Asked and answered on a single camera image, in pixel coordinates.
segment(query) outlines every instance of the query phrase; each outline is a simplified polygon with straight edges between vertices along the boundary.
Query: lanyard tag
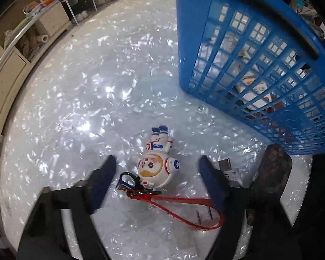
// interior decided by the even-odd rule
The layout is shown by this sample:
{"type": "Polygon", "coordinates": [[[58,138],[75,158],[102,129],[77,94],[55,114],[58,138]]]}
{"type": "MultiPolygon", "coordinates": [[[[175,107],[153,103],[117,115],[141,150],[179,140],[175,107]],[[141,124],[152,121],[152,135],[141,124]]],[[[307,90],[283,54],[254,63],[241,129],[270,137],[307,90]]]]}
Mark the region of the lanyard tag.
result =
{"type": "Polygon", "coordinates": [[[117,190],[121,190],[121,191],[128,191],[128,190],[144,190],[144,186],[141,185],[140,182],[140,178],[135,176],[134,174],[130,173],[130,172],[123,172],[122,174],[120,174],[119,176],[119,180],[118,183],[116,185],[116,189],[117,190]],[[128,182],[123,181],[123,176],[129,176],[132,181],[132,183],[134,185],[130,185],[128,182]]]}

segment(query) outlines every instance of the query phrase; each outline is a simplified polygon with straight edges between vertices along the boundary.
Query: keyring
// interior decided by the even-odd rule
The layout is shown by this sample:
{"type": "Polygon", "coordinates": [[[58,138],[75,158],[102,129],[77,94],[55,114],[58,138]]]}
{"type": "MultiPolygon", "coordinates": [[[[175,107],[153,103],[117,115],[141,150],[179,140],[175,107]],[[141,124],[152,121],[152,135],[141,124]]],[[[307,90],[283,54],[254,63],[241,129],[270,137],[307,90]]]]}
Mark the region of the keyring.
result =
{"type": "Polygon", "coordinates": [[[116,185],[116,189],[121,190],[121,191],[128,191],[128,190],[137,191],[137,190],[144,190],[145,188],[144,188],[144,186],[141,185],[140,177],[138,177],[130,172],[123,172],[119,176],[119,180],[116,185]],[[130,185],[129,183],[122,180],[122,177],[125,175],[129,176],[132,179],[134,185],[130,185]]]}
{"type": "Polygon", "coordinates": [[[150,194],[150,195],[158,195],[158,194],[162,194],[162,192],[160,191],[153,191],[152,188],[145,188],[142,191],[130,191],[129,196],[133,197],[136,195],[143,195],[143,194],[150,194]]]}

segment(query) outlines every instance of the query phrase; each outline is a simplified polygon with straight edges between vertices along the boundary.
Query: red strap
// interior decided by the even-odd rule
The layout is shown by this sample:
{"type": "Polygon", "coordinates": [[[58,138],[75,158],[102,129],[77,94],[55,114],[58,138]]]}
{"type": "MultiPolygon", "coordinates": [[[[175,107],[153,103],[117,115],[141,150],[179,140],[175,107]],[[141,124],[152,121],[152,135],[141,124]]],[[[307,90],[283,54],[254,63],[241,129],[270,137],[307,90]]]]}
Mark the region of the red strap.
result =
{"type": "Polygon", "coordinates": [[[132,191],[129,190],[127,191],[127,196],[131,199],[138,199],[138,200],[143,200],[145,202],[148,202],[150,204],[155,205],[156,207],[159,207],[161,210],[165,211],[167,214],[171,215],[172,217],[178,219],[181,222],[186,223],[189,226],[192,226],[196,229],[200,229],[203,231],[208,231],[208,230],[213,230],[213,229],[217,229],[220,228],[224,222],[224,215],[219,213],[220,219],[219,222],[217,223],[217,225],[213,226],[213,227],[205,227],[205,226],[201,226],[195,223],[192,223],[184,218],[182,218],[181,216],[173,213],[172,211],[168,210],[166,207],[152,201],[152,199],[156,199],[156,200],[165,200],[165,201],[172,201],[172,202],[177,202],[177,203],[189,203],[189,204],[199,204],[199,205],[204,205],[204,206],[208,206],[211,207],[213,209],[214,205],[212,204],[211,200],[208,198],[170,198],[170,197],[162,197],[160,195],[151,195],[151,194],[141,194],[141,195],[133,195],[130,196],[130,193],[132,192],[136,192],[136,191],[132,191]]]}

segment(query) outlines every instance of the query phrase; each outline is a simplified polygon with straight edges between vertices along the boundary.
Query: floor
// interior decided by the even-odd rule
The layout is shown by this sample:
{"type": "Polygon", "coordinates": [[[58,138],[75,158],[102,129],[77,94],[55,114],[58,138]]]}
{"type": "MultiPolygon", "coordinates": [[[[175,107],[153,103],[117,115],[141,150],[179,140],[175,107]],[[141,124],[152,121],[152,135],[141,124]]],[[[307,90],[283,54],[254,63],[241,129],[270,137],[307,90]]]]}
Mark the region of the floor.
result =
{"type": "MultiPolygon", "coordinates": [[[[270,143],[179,88],[175,0],[120,0],[63,36],[36,67],[11,111],[0,161],[0,197],[12,245],[18,248],[42,187],[70,187],[109,154],[117,157],[118,175],[137,172],[150,128],[159,124],[169,126],[171,156],[181,165],[166,187],[171,196],[207,196],[197,171],[202,154],[215,163],[230,158],[248,186],[270,143]]],[[[311,157],[292,159],[281,201],[294,222],[311,157]]],[[[216,232],[192,231],[159,209],[127,199],[115,184],[93,215],[113,259],[205,257],[216,232]]],[[[187,215],[193,219],[196,212],[187,215]]],[[[81,259],[68,211],[64,221],[73,256],[81,259]]]]}

